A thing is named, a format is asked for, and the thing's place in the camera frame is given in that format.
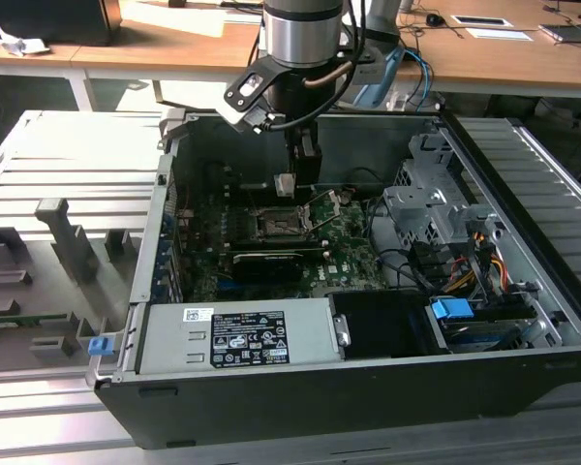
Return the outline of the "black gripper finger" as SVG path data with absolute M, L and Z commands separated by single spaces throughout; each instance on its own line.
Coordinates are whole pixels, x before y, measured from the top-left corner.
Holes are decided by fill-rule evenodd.
M 310 123 L 286 130 L 285 139 L 295 186 L 316 184 L 322 161 L 318 124 Z

